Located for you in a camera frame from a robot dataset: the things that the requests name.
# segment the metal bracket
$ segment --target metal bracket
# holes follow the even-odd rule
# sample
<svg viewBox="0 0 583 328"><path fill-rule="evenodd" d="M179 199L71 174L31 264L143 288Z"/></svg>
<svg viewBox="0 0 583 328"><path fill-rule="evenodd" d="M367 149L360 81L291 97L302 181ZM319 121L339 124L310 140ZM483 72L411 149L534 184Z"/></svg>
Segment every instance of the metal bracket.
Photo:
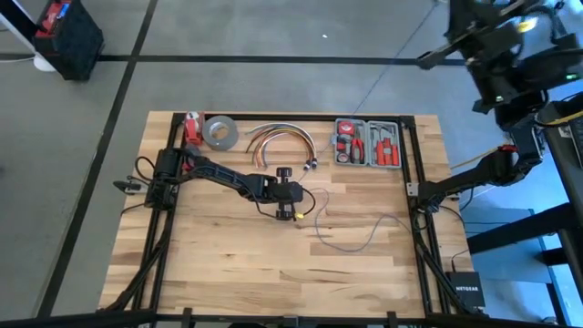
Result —
<svg viewBox="0 0 583 328"><path fill-rule="evenodd" d="M407 183L407 196L419 196L419 183Z"/></svg>
<svg viewBox="0 0 583 328"><path fill-rule="evenodd" d="M286 328L296 328L300 326L300 317L298 316L283 316L281 325Z"/></svg>

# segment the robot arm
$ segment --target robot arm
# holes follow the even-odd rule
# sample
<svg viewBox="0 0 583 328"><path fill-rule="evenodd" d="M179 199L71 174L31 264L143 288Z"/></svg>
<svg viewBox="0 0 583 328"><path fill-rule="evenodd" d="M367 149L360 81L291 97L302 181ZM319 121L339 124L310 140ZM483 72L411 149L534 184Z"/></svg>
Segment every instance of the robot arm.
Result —
<svg viewBox="0 0 583 328"><path fill-rule="evenodd" d="M180 163L183 163L186 174L177 176ZM177 185L192 179L207 179L237 191L246 200L258 204L279 204L275 216L262 214L277 220L295 220L293 204L303 200L304 188L298 182L288 181L291 174L290 168L278 168L279 181L269 175L242 174L201 156L199 150L190 144L185 149L162 149L158 153L145 206L168 210L176 201Z"/></svg>

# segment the wooden table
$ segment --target wooden table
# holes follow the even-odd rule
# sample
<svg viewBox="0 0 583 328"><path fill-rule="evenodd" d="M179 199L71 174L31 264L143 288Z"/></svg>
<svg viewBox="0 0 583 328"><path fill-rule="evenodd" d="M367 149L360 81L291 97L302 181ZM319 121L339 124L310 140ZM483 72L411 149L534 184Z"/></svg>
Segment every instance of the wooden table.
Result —
<svg viewBox="0 0 583 328"><path fill-rule="evenodd" d="M149 113L139 155L156 158L166 145L171 117L172 112ZM415 122L427 179L448 177L437 116L415 116ZM277 167L293 167L293 177L298 179L305 153L294 138L270 143L266 172L251 164L251 155L244 153L251 136L244 133L261 123L238 121L240 139L233 149L218 152L204 146L203 155L242 173L275 175ZM294 123L312 134L317 149L328 145L332 122ZM385 213L411 229L401 170L338 166L332 162L332 152L332 147L327 148L318 158L318 169L301 182L308 190L322 188L330 193L318 219L328 242L357 248ZM151 174L146 165L143 171ZM325 194L314 194L319 209ZM311 205L305 199L298 211ZM142 201L143 195L131 196L126 206ZM457 210L456 202L445 205ZM274 212L275 205L262 209ZM113 302L138 270L149 217L150 209L139 208L121 218L100 306ZM451 257L467 249L464 229L454 214L441 211L435 214L435 230L447 271ZM457 256L455 266L459 271L472 270L469 255ZM438 311L435 279L430 272L428 276ZM261 216L235 191L206 180L190 181L180 189L159 313L181 313L184 307L191 307L195 314L384 317L387 311L395 311L400 318L424 317L412 236L395 219L383 219L363 251L337 251L319 241L313 214L297 222L276 221Z"/></svg>

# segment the black equipment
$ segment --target black equipment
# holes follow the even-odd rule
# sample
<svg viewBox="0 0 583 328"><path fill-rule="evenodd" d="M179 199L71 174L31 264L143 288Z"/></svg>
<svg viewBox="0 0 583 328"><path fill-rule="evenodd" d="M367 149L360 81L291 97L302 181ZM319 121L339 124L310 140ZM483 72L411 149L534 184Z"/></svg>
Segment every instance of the black equipment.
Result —
<svg viewBox="0 0 583 328"><path fill-rule="evenodd" d="M430 69L446 56L459 51L464 57L481 99L475 112L496 111L496 123L504 131L531 115L548 102L547 90L578 80L582 51L575 34L557 35L557 20L552 8L531 0L511 1L495 6L472 0L451 0L449 45L427 52L418 58L418 66ZM539 13L551 20L550 40L553 47L525 59L519 59L524 36L512 22L513 17Z"/></svg>
<svg viewBox="0 0 583 328"><path fill-rule="evenodd" d="M184 163L182 168L187 173L177 177L180 163ZM304 189L298 182L288 181L291 175L290 168L277 168L280 181L269 175L242 174L201 156L198 148L191 144L184 149L166 148L158 153L145 206L168 210L176 201L177 185L202 178L236 190L244 199L257 203L258 208L259 204L277 203L279 209L272 217L277 220L296 220L294 203L303 200Z"/></svg>
<svg viewBox="0 0 583 328"><path fill-rule="evenodd" d="M524 37L508 20L533 13L546 15L551 20L550 39L555 46L519 59ZM516 0L496 6L450 0L449 29L445 36L449 45L420 56L418 66L430 69L459 51L482 97L475 102L473 110L487 114L493 108L496 123L509 132L515 146L502 147L482 158L474 169L449 179L409 186L409 194L418 195L416 207L420 211L436 212L448 195L476 186L509 186L522 180L542 161L543 141L537 136L535 115L548 105L547 90L582 76L583 51L577 37L575 34L558 36L553 9L533 1ZM551 105L572 112L573 106L568 104L575 102L580 102L578 97Z"/></svg>
<svg viewBox="0 0 583 328"><path fill-rule="evenodd" d="M50 0L33 43L65 80L88 80L103 48L103 32L80 0Z"/></svg>

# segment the concrete floor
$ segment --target concrete floor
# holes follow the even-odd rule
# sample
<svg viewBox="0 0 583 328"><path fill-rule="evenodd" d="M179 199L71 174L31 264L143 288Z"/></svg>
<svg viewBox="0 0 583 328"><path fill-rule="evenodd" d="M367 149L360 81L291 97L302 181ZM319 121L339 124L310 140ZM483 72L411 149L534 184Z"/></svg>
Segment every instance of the concrete floor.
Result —
<svg viewBox="0 0 583 328"><path fill-rule="evenodd" d="M44 5L21 3L34 17ZM148 0L83 3L104 30L104 53L129 55ZM141 53L391 57L432 5L430 0L159 0ZM563 14L568 28L583 32L580 15L570 8ZM447 8L439 5L401 57L442 45L446 22ZM547 39L544 25L527 35L527 52L545 47L538 41ZM0 53L25 51L12 35L0 34ZM77 84L36 71L29 62L0 65L0 320L36 313L125 66L100 62L89 82ZM384 71L361 112L439 115L451 163L504 140L492 115L471 111L478 94L462 67L138 63L54 314L96 308L124 203L111 182L132 171L150 110L352 113ZM562 97L581 88L577 83L552 94ZM528 179L490 190L473 206L539 211L565 200L546 156Z"/></svg>

